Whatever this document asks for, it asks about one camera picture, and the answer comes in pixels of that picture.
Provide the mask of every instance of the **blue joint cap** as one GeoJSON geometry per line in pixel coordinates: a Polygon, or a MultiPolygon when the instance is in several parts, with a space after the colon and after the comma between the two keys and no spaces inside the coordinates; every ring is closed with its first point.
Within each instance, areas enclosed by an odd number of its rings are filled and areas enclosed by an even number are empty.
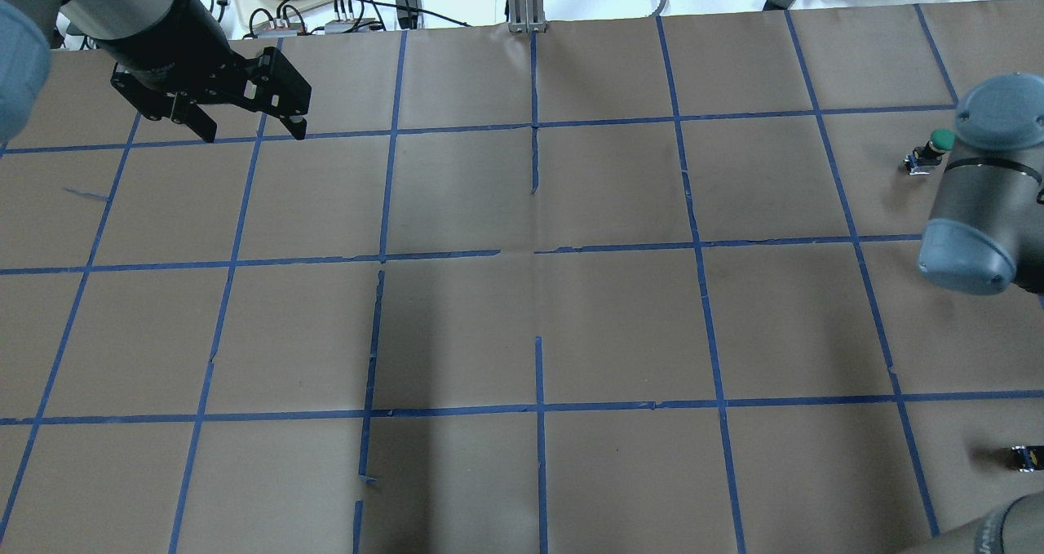
{"type": "Polygon", "coordinates": [[[957,136],[983,150],[1033,148],[1044,142],[1044,78],[1031,73],[993,77],[957,103],[957,136]]]}
{"type": "Polygon", "coordinates": [[[993,238],[943,217],[925,227],[918,268],[936,286],[967,294],[1001,293],[1016,271],[1011,254],[993,238]]]}

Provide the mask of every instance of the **green bottle cap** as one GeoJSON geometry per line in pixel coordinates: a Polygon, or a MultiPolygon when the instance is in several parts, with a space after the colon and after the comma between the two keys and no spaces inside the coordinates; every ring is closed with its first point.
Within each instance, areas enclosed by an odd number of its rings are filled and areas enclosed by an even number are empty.
{"type": "Polygon", "coordinates": [[[931,145],[935,146],[935,149],[942,150],[943,152],[948,152],[953,149],[954,137],[953,131],[949,129],[936,129],[931,134],[931,145]]]}

